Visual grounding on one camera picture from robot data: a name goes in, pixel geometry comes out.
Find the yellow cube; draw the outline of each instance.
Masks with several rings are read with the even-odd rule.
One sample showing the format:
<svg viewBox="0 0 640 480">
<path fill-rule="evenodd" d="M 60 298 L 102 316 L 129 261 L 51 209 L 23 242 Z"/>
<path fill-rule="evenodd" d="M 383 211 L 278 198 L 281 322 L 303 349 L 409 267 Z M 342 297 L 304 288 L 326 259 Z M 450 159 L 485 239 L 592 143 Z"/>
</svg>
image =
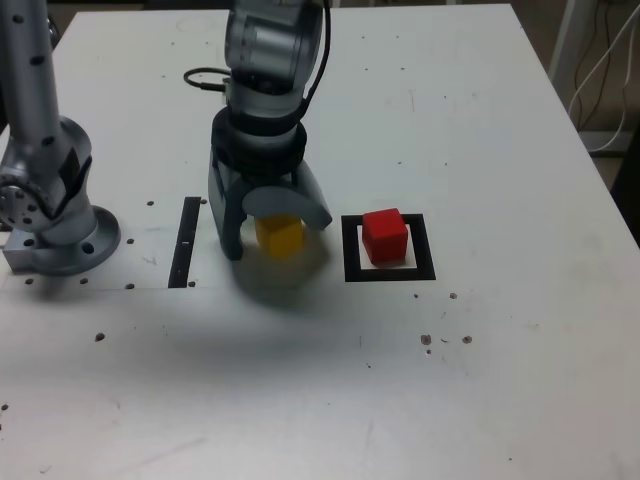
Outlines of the yellow cube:
<svg viewBox="0 0 640 480">
<path fill-rule="evenodd" d="M 256 217 L 258 243 L 270 257 L 287 257 L 302 248 L 304 233 L 302 220 L 293 215 Z"/>
</svg>

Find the cable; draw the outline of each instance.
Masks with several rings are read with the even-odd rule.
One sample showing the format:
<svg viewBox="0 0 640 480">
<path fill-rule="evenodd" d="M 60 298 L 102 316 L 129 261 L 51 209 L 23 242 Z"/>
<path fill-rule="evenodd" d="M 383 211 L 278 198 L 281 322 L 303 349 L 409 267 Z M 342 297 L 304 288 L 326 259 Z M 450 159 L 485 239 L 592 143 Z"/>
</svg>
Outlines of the cable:
<svg viewBox="0 0 640 480">
<path fill-rule="evenodd" d="M 194 68 L 193 70 L 189 70 L 185 72 L 184 76 L 182 77 L 184 81 L 187 82 L 192 87 L 196 87 L 201 90 L 208 90 L 211 92 L 223 92 L 223 93 L 226 88 L 224 83 L 195 82 L 191 80 L 191 78 L 189 77 L 191 77 L 191 75 L 195 75 L 196 73 L 217 73 L 218 75 L 226 75 L 226 76 L 231 75 L 231 72 L 229 70 L 225 70 L 224 68 L 201 67 L 201 68 Z"/>
<path fill-rule="evenodd" d="M 614 4 L 613 2 L 607 3 L 607 7 L 604 10 L 604 31 L 607 37 L 607 48 L 611 47 L 611 32 L 609 31 L 609 10 Z M 604 67 L 604 75 L 602 77 L 602 81 L 600 82 L 600 92 L 598 92 L 598 98 L 596 103 L 593 105 L 591 112 L 581 124 L 578 123 L 578 131 L 584 130 L 589 121 L 593 118 L 595 113 L 598 111 L 598 107 L 600 107 L 600 101 L 602 100 L 602 94 L 604 93 L 604 87 L 607 84 L 607 78 L 609 77 L 609 67 L 611 66 L 611 54 L 607 55 L 607 65 Z"/>
<path fill-rule="evenodd" d="M 629 85 L 629 80 L 631 79 L 631 64 L 633 63 L 633 42 L 636 38 L 636 27 L 638 26 L 638 20 L 635 19 L 633 23 L 633 28 L 631 29 L 631 36 L 629 37 L 629 57 L 627 59 L 627 77 L 624 80 L 624 85 L 622 86 L 622 118 L 620 118 L 620 125 L 618 125 L 618 130 L 613 134 L 611 140 L 605 143 L 603 146 L 589 150 L 589 153 L 600 152 L 611 145 L 624 127 L 624 122 L 627 119 L 627 85 Z"/>
<path fill-rule="evenodd" d="M 322 54 L 322 60 L 320 61 L 318 74 L 316 75 L 316 78 L 313 81 L 311 88 L 309 89 L 307 98 L 304 100 L 302 106 L 300 107 L 300 118 L 304 117 L 305 113 L 307 113 L 309 103 L 311 103 L 311 99 L 318 89 L 320 80 L 322 80 L 322 76 L 324 75 L 324 70 L 325 68 L 327 68 L 329 51 L 331 50 L 331 6 L 329 5 L 329 0 L 322 0 L 322 5 L 324 6 L 324 53 Z"/>
<path fill-rule="evenodd" d="M 571 117 L 571 110 L 573 110 L 573 104 L 575 103 L 576 98 L 580 94 L 580 91 L 584 88 L 584 86 L 587 84 L 587 82 L 591 79 L 591 77 L 596 72 L 596 70 L 598 70 L 598 68 L 600 67 L 602 62 L 605 60 L 605 58 L 607 58 L 607 55 L 609 55 L 609 53 L 611 53 L 611 51 L 618 44 L 618 42 L 620 41 L 620 38 L 622 37 L 622 34 L 629 27 L 629 25 L 631 25 L 631 22 L 636 19 L 636 17 L 638 16 L 638 13 L 640 13 L 640 5 L 638 5 L 635 8 L 635 10 L 633 11 L 633 13 L 631 15 L 629 15 L 629 18 L 627 19 L 627 21 L 624 23 L 624 25 L 622 26 L 622 28 L 620 29 L 620 31 L 616 35 L 616 38 L 613 39 L 613 42 L 611 43 L 611 46 L 607 49 L 607 51 L 602 56 L 602 58 L 600 58 L 600 60 L 598 60 L 598 63 L 596 63 L 595 67 L 593 67 L 593 69 L 589 72 L 589 74 L 586 76 L 586 78 L 582 81 L 582 83 L 580 84 L 580 86 L 576 90 L 576 93 L 573 94 L 573 97 L 571 98 L 571 102 L 569 103 L 569 108 L 567 109 L 567 113 L 569 114 L 569 117 Z"/>
<path fill-rule="evenodd" d="M 599 11 L 600 11 L 600 0 L 598 0 L 598 2 L 596 3 L 596 8 L 593 11 L 593 35 L 591 35 L 591 38 L 589 39 L 589 43 L 587 44 L 587 48 L 582 54 L 582 57 L 578 62 L 578 66 L 576 67 L 576 71 L 573 74 L 573 88 L 575 90 L 578 90 L 578 73 L 580 72 L 580 68 L 582 67 L 582 64 L 584 63 L 584 61 L 587 59 L 587 55 L 593 48 L 596 38 L 598 37 L 598 12 Z M 580 95 L 578 95 L 578 108 L 579 108 L 579 111 L 578 111 L 577 125 L 579 126 L 582 123 L 582 98 L 580 98 Z"/>
</svg>

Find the black tape marking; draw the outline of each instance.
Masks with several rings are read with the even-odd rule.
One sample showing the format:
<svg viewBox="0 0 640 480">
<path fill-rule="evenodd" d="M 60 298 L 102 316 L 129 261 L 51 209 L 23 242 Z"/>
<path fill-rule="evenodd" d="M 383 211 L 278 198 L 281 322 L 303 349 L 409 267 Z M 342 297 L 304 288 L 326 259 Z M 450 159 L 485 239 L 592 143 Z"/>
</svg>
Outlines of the black tape marking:
<svg viewBox="0 0 640 480">
<path fill-rule="evenodd" d="M 345 282 L 402 282 L 436 279 L 424 217 L 421 214 L 408 214 L 402 215 L 402 219 L 411 229 L 416 268 L 362 270 L 360 265 L 360 242 L 358 240 L 358 226 L 362 225 L 362 215 L 342 216 L 342 253 L 344 256 Z"/>
<path fill-rule="evenodd" d="M 173 262 L 171 262 L 169 288 L 187 288 L 199 213 L 200 197 L 186 197 L 182 207 L 182 218 L 180 219 L 180 228 L 178 228 L 176 248 L 173 252 Z"/>
</svg>

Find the metal rod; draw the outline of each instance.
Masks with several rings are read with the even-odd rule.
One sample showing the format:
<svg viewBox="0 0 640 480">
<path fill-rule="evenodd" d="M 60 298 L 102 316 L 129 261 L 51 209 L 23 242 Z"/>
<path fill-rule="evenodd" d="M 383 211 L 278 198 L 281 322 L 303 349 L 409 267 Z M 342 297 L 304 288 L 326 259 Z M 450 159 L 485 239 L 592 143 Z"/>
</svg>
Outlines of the metal rod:
<svg viewBox="0 0 640 480">
<path fill-rule="evenodd" d="M 0 85 L 11 136 L 37 148 L 60 133 L 46 0 L 0 0 Z"/>
</svg>

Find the black strip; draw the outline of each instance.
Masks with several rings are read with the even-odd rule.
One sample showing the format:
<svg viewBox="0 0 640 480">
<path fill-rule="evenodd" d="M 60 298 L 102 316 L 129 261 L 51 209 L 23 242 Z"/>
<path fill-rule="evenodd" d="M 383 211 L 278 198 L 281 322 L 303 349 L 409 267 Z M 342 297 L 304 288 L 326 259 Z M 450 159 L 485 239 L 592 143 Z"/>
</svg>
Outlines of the black strip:
<svg viewBox="0 0 640 480">
<path fill-rule="evenodd" d="M 178 228 L 176 248 L 173 251 L 169 288 L 187 288 L 199 213 L 200 197 L 186 197 L 182 207 L 182 218 L 180 219 L 180 228 Z"/>
<path fill-rule="evenodd" d="M 80 190 L 82 190 L 82 187 L 85 184 L 84 181 L 87 178 L 87 175 L 89 175 L 89 169 L 91 168 L 92 163 L 93 163 L 93 157 L 91 156 L 87 157 L 84 164 L 82 165 L 82 168 L 77 172 L 76 177 L 73 179 L 73 183 L 69 187 L 65 186 L 65 188 L 67 188 L 67 194 L 62 199 L 62 202 L 60 202 L 60 205 L 58 205 L 58 208 L 56 209 L 53 215 L 54 218 L 58 218 L 62 214 L 62 211 L 67 207 L 67 204 L 78 193 L 80 193 Z M 44 213 L 46 216 L 47 209 L 44 208 L 44 205 L 42 204 L 43 203 L 42 200 L 38 196 L 34 196 L 34 198 L 36 199 L 36 203 L 42 209 L 42 213 Z"/>
<path fill-rule="evenodd" d="M 143 10 L 231 10 L 233 8 L 232 0 L 115 0 L 120 3 L 144 3 Z"/>
<path fill-rule="evenodd" d="M 95 4 L 95 0 L 48 0 L 47 3 L 75 3 L 75 4 L 80 4 L 80 5 L 91 5 L 91 4 Z M 131 3 L 144 3 L 141 2 L 140 0 L 110 0 L 109 3 L 115 3 L 115 4 L 131 4 Z"/>
<path fill-rule="evenodd" d="M 64 163 L 58 170 L 58 175 L 64 183 L 64 188 L 69 192 L 73 188 L 73 183 L 80 172 L 80 161 L 78 160 L 78 154 L 76 149 L 69 150 L 69 154 Z"/>
<path fill-rule="evenodd" d="M 358 240 L 358 226 L 362 225 L 362 215 L 344 215 L 342 217 L 342 253 L 344 255 L 345 282 L 402 282 L 436 279 L 424 217 L 421 214 L 409 214 L 402 215 L 402 219 L 411 229 L 416 268 L 362 270 L 360 265 L 360 242 Z"/>
<path fill-rule="evenodd" d="M 629 150 L 611 187 L 611 196 L 640 246 L 640 125 L 633 134 Z"/>
</svg>

